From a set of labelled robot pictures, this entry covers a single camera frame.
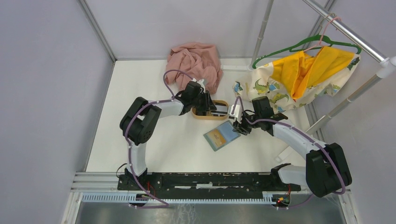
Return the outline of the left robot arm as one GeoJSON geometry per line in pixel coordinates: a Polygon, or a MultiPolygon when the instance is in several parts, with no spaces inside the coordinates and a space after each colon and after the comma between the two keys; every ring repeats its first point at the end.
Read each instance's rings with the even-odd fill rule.
{"type": "Polygon", "coordinates": [[[184,90],[170,99],[149,101],[137,97],[120,122],[120,129],[128,145],[127,166],[132,174],[129,184],[135,190],[143,189],[147,178],[146,143],[154,133],[157,122],[169,116],[188,112],[197,119],[226,119],[229,105],[223,100],[212,100],[201,81],[190,81],[184,90]]]}

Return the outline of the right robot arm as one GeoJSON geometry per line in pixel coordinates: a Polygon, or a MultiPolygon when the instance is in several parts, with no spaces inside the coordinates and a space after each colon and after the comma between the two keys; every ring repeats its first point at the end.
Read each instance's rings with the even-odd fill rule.
{"type": "Polygon", "coordinates": [[[244,109],[238,96],[230,106],[228,116],[233,121],[233,131],[248,135],[255,128],[261,129],[288,144],[305,160],[304,166],[284,163],[274,167],[269,181],[273,189],[295,184],[306,186],[317,197],[346,192],[352,177],[339,144],[319,141],[297,128],[287,116],[274,112],[267,97],[259,97],[252,104],[253,110],[244,109]]]}

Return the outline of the green leather card holder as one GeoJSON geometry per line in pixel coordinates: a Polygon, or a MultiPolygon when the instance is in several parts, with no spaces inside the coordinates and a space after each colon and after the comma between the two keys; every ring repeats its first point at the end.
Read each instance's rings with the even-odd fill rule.
{"type": "Polygon", "coordinates": [[[214,152],[222,149],[240,136],[240,133],[234,131],[231,121],[226,121],[203,135],[214,152]]]}

